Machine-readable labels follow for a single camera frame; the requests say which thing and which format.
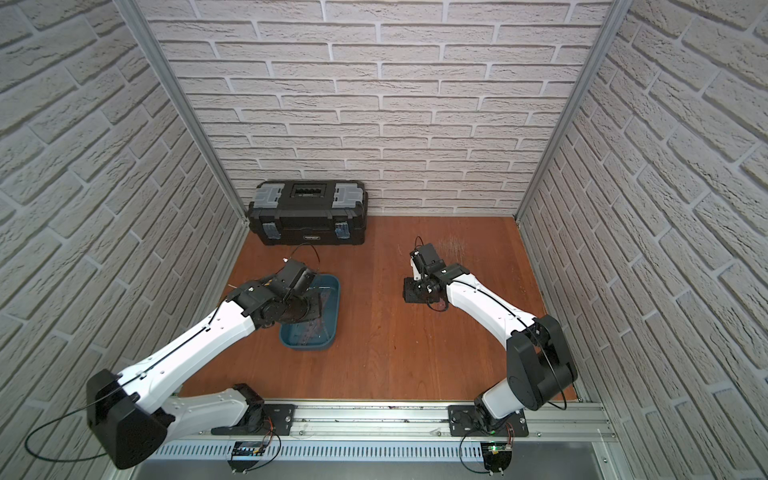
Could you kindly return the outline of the teal plastic storage box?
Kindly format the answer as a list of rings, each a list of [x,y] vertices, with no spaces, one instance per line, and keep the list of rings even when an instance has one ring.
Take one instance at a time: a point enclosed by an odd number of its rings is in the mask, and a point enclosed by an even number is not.
[[[308,295],[319,302],[319,315],[309,322],[283,324],[280,327],[281,343],[297,351],[322,351],[330,348],[335,340],[341,286],[331,274],[320,274],[312,282]]]

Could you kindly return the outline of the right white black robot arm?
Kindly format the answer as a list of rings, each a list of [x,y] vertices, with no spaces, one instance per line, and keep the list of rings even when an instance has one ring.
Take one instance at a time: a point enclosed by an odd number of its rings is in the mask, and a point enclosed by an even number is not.
[[[433,274],[404,279],[407,303],[444,303],[464,311],[490,332],[506,352],[506,376],[475,399],[478,416],[496,423],[522,409],[538,410],[578,379],[562,325],[537,317],[493,293],[472,273],[454,264]]]

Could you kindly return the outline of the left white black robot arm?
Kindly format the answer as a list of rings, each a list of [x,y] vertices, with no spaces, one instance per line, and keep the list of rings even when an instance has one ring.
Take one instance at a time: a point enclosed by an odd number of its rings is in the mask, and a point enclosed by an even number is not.
[[[269,424],[264,401],[237,384],[221,392],[179,398],[177,389],[232,344],[276,323],[321,317],[316,288],[291,293],[252,281],[231,292],[206,318],[144,360],[87,381],[86,423],[113,465],[132,468],[165,443],[196,432],[260,434]]]

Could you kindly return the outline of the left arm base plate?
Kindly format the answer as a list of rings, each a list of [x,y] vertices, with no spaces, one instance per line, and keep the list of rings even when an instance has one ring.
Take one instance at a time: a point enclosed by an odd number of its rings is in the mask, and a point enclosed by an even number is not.
[[[244,417],[234,426],[216,427],[212,435],[264,435],[273,431],[280,436],[289,436],[296,410],[295,404],[266,403],[251,406]]]

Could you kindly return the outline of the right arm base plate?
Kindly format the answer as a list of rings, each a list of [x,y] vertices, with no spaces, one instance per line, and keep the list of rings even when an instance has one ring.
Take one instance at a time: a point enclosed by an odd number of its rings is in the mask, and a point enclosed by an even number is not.
[[[497,419],[482,406],[453,404],[447,406],[448,423],[452,437],[504,437],[514,439],[529,436],[527,419],[522,410],[513,411]]]

